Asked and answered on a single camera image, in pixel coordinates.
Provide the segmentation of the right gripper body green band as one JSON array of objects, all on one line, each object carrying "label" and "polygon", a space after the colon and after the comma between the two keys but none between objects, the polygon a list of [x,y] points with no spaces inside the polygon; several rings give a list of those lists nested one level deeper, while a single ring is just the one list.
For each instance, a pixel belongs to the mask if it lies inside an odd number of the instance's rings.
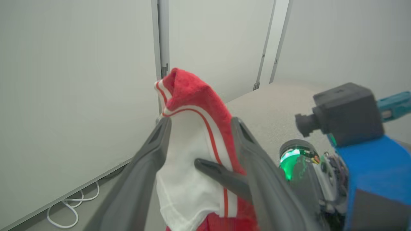
[{"label": "right gripper body green band", "polygon": [[325,231],[342,231],[348,197],[348,169],[335,153],[319,153],[300,139],[279,150],[279,167],[306,210]]}]

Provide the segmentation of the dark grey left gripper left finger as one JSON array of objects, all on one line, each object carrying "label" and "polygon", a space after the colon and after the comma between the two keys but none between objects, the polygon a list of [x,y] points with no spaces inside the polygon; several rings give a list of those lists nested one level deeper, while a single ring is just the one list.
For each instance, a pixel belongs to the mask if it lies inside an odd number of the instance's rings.
[{"label": "dark grey left gripper left finger", "polygon": [[85,231],[143,231],[157,172],[166,161],[172,122],[163,117],[92,216]]}]

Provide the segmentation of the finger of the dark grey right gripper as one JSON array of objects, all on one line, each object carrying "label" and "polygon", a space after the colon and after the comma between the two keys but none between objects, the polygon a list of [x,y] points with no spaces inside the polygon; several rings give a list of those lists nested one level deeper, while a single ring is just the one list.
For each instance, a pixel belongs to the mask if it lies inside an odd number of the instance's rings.
[{"label": "finger of the dark grey right gripper", "polygon": [[252,203],[252,197],[246,177],[227,170],[223,165],[205,159],[195,159],[195,168],[211,179],[220,183],[238,197]]}]

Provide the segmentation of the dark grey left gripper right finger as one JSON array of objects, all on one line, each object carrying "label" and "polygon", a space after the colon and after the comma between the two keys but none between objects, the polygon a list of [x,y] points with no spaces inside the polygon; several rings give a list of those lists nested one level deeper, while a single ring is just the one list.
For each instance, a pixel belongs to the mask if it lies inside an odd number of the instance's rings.
[{"label": "dark grey left gripper right finger", "polygon": [[231,119],[235,151],[251,192],[251,200],[262,231],[320,231],[278,168],[239,117]]}]

